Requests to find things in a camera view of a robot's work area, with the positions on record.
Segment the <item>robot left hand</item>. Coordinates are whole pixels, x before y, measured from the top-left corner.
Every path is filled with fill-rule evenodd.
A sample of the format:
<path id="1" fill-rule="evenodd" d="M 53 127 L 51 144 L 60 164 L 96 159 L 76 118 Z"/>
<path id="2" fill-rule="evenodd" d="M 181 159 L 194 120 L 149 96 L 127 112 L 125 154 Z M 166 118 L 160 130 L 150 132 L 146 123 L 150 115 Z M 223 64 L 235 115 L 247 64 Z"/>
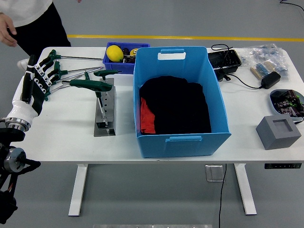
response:
<path id="1" fill-rule="evenodd" d="M 30 56 L 24 76 L 12 99 L 13 108 L 5 118 L 7 126 L 23 125 L 29 128 L 33 119 L 40 115 L 48 89 L 58 80 L 57 69 L 46 73 L 53 64 L 54 59 L 51 57 L 37 62 L 35 55 Z"/>

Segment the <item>person's right hand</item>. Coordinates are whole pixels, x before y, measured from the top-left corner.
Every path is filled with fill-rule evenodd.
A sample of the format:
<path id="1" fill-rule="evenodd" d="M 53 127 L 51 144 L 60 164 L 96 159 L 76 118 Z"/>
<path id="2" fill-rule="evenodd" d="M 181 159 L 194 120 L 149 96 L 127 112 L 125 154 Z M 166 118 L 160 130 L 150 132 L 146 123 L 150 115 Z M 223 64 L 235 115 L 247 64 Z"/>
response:
<path id="1" fill-rule="evenodd" d="M 17 31 L 13 25 L 12 19 L 4 14 L 0 13 L 0 41 L 1 43 L 9 46 L 16 47 L 18 42 L 14 38 L 17 35 Z"/>

